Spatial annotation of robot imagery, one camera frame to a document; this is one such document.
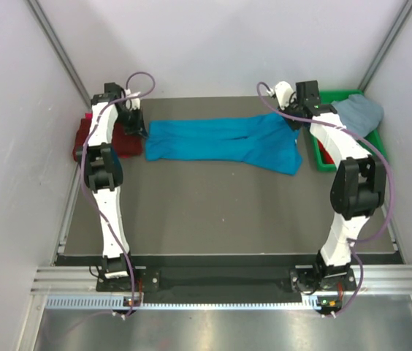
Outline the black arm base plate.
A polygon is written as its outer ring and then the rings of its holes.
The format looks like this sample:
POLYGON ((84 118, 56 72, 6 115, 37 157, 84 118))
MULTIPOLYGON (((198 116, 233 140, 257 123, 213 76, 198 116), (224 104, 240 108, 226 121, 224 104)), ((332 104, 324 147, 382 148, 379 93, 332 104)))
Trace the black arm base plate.
POLYGON ((174 287, 260 287, 282 292, 344 292, 356 288, 354 272, 319 281, 310 266, 147 267, 134 272, 134 291, 157 293, 174 287))

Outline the blue t shirt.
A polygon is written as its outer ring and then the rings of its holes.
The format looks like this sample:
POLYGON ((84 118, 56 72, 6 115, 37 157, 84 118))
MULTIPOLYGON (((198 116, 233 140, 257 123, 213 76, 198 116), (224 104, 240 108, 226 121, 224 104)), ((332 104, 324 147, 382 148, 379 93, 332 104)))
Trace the blue t shirt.
POLYGON ((295 175, 302 164, 293 131, 276 113, 248 118, 152 121, 145 158, 242 162, 295 175))

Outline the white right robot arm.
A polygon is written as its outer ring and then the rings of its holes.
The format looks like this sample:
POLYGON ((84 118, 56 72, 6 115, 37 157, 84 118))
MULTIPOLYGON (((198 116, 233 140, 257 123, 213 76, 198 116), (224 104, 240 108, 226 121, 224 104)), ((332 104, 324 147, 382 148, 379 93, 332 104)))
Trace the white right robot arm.
POLYGON ((346 125, 335 107, 322 103, 316 81, 299 82, 296 86, 279 82, 275 85, 275 97, 279 110, 291 116, 291 129, 298 130, 309 123, 310 133, 337 168, 330 190, 335 215, 327 240, 312 268, 297 271, 292 279, 297 291, 310 295, 337 287, 348 279, 351 250, 359 233, 384 203, 386 169, 379 156, 346 133, 346 125))

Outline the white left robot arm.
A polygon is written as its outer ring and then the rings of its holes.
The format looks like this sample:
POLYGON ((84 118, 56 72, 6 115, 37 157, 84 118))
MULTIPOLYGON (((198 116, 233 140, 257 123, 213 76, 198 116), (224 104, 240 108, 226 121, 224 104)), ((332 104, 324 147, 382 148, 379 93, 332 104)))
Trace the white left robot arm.
POLYGON ((99 292, 128 293, 136 287, 138 273, 129 260, 121 216, 123 168, 112 143, 116 124, 122 132, 135 138, 146 138, 148 132, 138 93, 117 83, 105 83, 104 92, 91 99, 93 119, 83 146, 76 151, 83 189, 99 215, 103 251, 98 268, 99 292))

